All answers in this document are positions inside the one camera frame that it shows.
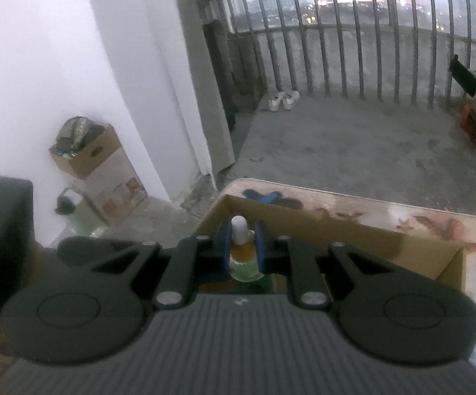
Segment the small cardboard box with junk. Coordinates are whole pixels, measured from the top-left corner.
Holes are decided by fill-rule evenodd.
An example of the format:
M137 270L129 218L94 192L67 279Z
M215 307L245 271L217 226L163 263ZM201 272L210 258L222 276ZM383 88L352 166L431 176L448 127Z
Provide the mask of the small cardboard box with junk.
M50 155L60 170L85 179L120 146L114 127L77 116L60 128Z

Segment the green white small bottle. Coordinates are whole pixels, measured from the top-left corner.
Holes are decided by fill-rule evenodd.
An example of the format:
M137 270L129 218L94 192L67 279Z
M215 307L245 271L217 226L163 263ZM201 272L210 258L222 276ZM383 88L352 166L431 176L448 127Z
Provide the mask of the green white small bottle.
M255 232L249 228L243 216L231 219L232 243L229 269L233 279L241 283L253 283L264 275L259 270Z

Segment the printed appliance carton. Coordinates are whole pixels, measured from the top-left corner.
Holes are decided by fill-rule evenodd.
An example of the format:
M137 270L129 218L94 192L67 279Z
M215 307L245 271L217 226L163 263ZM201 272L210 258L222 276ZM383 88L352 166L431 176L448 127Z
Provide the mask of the printed appliance carton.
M108 225L119 225L147 198L125 151L118 148L83 181L83 190Z

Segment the metal balcony railing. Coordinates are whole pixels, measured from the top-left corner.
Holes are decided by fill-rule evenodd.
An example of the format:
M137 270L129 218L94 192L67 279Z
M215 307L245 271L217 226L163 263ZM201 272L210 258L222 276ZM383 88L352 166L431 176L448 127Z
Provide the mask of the metal balcony railing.
M476 0L207 0L235 42L242 85L433 106L464 96L449 72L476 73Z

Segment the white sneaker left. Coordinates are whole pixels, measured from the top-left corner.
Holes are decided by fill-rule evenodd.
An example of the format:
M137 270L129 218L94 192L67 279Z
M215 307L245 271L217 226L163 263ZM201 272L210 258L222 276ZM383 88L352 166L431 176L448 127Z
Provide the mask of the white sneaker left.
M285 94L282 91L277 91L268 99L268 109L270 112L278 112L283 107Z

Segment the open cardboard box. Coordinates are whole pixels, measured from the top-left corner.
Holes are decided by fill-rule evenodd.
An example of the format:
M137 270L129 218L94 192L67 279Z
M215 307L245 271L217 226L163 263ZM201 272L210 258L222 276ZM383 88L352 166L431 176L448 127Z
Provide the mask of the open cardboard box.
M263 221L272 234L290 235L315 247L342 242L464 291L465 257L461 244L360 225L331 217L324 210L292 210L224 195L200 220L195 233L214 234L224 220L236 215L249 223Z

